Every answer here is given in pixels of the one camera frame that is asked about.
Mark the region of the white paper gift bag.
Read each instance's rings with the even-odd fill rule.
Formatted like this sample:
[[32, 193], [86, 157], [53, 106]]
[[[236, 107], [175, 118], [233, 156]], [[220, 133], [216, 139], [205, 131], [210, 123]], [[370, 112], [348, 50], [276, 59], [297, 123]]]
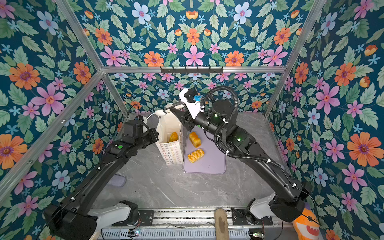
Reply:
[[151, 116], [157, 116], [159, 122], [156, 131], [159, 140], [156, 142], [160, 154], [167, 165], [183, 164], [183, 126], [179, 119], [172, 113], [156, 111], [145, 119], [147, 123]]

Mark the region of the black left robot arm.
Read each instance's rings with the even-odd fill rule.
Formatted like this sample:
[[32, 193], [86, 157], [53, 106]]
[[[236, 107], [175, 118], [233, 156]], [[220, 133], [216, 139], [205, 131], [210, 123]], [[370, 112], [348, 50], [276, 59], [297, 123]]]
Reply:
[[58, 205], [50, 204], [44, 210], [47, 227], [54, 235], [65, 240], [86, 240], [94, 234], [98, 218], [89, 215], [89, 211], [97, 196], [131, 157], [159, 140], [154, 128], [144, 128], [147, 124], [142, 120], [126, 122], [122, 138], [106, 148], [100, 163], [75, 191]]

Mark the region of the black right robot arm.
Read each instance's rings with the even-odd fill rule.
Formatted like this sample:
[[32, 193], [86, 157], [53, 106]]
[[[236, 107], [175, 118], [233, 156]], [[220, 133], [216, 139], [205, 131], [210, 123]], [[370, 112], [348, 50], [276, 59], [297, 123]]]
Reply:
[[294, 179], [250, 133], [236, 124], [240, 100], [234, 89], [219, 86], [203, 97], [195, 89], [183, 89], [179, 98], [164, 112], [173, 113], [189, 131], [198, 126], [212, 134], [215, 146], [223, 154], [248, 165], [274, 190], [271, 195], [249, 203], [245, 210], [249, 222], [276, 216], [291, 223], [306, 216], [310, 184]]

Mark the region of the braided golden bread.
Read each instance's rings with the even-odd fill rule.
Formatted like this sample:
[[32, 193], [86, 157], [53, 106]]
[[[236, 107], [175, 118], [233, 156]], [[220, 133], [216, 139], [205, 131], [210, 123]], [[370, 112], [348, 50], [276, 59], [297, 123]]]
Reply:
[[188, 160], [190, 163], [195, 163], [198, 160], [200, 160], [202, 157], [204, 157], [204, 155], [205, 155], [205, 152], [202, 149], [197, 149], [188, 155]]

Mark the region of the round yellow ridged bun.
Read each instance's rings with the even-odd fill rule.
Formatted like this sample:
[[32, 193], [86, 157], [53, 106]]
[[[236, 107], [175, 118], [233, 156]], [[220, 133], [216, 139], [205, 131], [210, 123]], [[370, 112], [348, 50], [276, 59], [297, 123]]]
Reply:
[[175, 142], [175, 141], [178, 141], [179, 140], [179, 135], [177, 132], [173, 132], [171, 133], [170, 137], [169, 137], [169, 143], [171, 142]]

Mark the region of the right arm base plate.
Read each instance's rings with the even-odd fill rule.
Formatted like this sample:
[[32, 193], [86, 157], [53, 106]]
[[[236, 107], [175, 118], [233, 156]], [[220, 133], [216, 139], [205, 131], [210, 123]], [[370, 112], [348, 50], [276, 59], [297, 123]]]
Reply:
[[245, 209], [231, 208], [232, 221], [235, 226], [272, 226], [273, 219], [271, 216], [258, 219]]

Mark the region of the rectangular loaf bread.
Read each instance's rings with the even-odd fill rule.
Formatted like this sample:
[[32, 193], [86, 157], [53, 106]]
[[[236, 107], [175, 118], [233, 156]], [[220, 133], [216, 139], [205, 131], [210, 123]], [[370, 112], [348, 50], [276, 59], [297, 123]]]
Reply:
[[189, 134], [189, 139], [195, 148], [200, 147], [202, 144], [200, 137], [195, 132]]

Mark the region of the white metal tongs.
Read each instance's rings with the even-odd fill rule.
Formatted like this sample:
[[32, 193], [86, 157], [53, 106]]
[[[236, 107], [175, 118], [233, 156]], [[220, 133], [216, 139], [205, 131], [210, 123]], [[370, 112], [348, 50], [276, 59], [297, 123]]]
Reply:
[[164, 117], [166, 114], [171, 113], [171, 110], [169, 109], [170, 105], [171, 104], [167, 104], [163, 110], [156, 110], [155, 115], [157, 115], [158, 117]]

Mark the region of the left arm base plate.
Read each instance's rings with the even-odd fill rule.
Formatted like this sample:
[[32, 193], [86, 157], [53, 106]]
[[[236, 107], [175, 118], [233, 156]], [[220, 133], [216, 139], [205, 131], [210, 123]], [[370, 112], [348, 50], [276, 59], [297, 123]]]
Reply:
[[154, 213], [154, 210], [135, 210], [133, 214], [134, 227], [152, 226]]

